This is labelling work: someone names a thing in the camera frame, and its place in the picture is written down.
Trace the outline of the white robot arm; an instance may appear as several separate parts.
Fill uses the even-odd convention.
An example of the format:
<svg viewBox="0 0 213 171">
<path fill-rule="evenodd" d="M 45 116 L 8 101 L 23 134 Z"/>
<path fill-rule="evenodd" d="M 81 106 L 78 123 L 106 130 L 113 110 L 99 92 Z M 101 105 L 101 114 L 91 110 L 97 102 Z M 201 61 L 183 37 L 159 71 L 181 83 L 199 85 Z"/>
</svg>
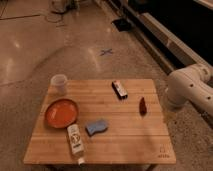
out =
<svg viewBox="0 0 213 171">
<path fill-rule="evenodd" d="M 166 108 L 177 111 L 191 101 L 213 116 L 213 88 L 207 84 L 210 78 L 210 69 L 201 63 L 171 72 L 164 94 Z"/>
</svg>

